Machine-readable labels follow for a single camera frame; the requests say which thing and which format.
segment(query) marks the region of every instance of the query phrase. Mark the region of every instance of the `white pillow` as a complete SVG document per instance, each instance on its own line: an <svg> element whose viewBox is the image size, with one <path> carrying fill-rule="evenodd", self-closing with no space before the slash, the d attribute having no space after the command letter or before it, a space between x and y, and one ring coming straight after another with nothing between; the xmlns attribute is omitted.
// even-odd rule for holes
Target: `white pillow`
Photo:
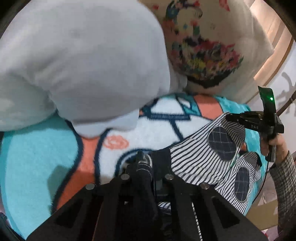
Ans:
<svg viewBox="0 0 296 241"><path fill-rule="evenodd" d="M256 86L273 47L243 0L140 1L161 23L174 68L195 82L189 90L247 100L237 93Z"/></svg>
<svg viewBox="0 0 296 241"><path fill-rule="evenodd" d="M0 39L0 63L0 105L9 103L0 131L35 124L55 105L86 137L130 129L170 88L161 26L134 0L32 0Z"/></svg>

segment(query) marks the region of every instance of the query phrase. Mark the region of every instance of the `colorful floral pattern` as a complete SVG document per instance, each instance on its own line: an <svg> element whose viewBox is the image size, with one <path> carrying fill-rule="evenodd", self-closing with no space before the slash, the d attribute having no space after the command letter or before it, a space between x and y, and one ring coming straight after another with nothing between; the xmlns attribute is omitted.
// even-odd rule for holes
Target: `colorful floral pattern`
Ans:
<svg viewBox="0 0 296 241"><path fill-rule="evenodd" d="M226 11L230 11L227 0L219 0L219 5ZM179 26L178 14L182 9L188 8L194 8L195 18ZM234 50L235 44L225 45L219 41L203 38L198 23L201 17L199 1L188 3L188 0L172 0L167 6L162 28L168 56L173 66L186 74L189 80L209 88L218 85L238 69L243 56Z"/></svg>

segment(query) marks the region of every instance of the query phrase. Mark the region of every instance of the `hand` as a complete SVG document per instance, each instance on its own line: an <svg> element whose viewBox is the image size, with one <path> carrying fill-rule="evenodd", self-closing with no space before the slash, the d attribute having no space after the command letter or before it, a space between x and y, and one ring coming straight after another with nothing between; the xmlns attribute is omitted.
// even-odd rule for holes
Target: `hand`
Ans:
<svg viewBox="0 0 296 241"><path fill-rule="evenodd" d="M288 148L283 135L278 134L276 138L270 140L268 143L266 139L260 137L260 149L264 156L267 156L269 153L268 144L276 146L276 164L281 164L288 155Z"/></svg>

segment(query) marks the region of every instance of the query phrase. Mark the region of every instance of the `metal screw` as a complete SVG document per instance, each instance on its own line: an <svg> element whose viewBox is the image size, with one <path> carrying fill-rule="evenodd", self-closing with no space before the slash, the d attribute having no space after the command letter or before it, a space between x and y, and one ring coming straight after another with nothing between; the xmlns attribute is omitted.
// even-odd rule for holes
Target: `metal screw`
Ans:
<svg viewBox="0 0 296 241"><path fill-rule="evenodd" d="M148 164L147 161L139 161L138 163L139 163L139 164L142 164L142 163L144 163L144 164Z"/></svg>
<svg viewBox="0 0 296 241"><path fill-rule="evenodd" d="M129 179L129 174L126 174L125 173L125 174L122 174L120 177L121 177L122 180L125 181L125 180L128 180Z"/></svg>
<svg viewBox="0 0 296 241"><path fill-rule="evenodd" d="M94 185L93 183L89 183L85 186L85 188L86 188L86 190L93 190L95 186L96 185Z"/></svg>
<svg viewBox="0 0 296 241"><path fill-rule="evenodd" d="M173 180L174 179L174 176L172 174L166 174L165 175L165 179L166 180Z"/></svg>
<svg viewBox="0 0 296 241"><path fill-rule="evenodd" d="M207 189L209 189L209 188L210 188L210 185L209 185L209 184L207 184L207 183L201 183L201 184L200 184L200 187L201 187L202 189L205 189L205 190L207 190Z"/></svg>

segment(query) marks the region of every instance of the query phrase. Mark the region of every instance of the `gray tweed sleeve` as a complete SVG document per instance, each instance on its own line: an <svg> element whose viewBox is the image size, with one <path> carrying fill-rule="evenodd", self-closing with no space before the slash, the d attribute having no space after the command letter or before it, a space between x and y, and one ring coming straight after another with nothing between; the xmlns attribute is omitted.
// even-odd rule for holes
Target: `gray tweed sleeve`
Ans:
<svg viewBox="0 0 296 241"><path fill-rule="evenodd" d="M296 165L288 152L280 165L269 170L278 199L279 227L283 228L296 215Z"/></svg>

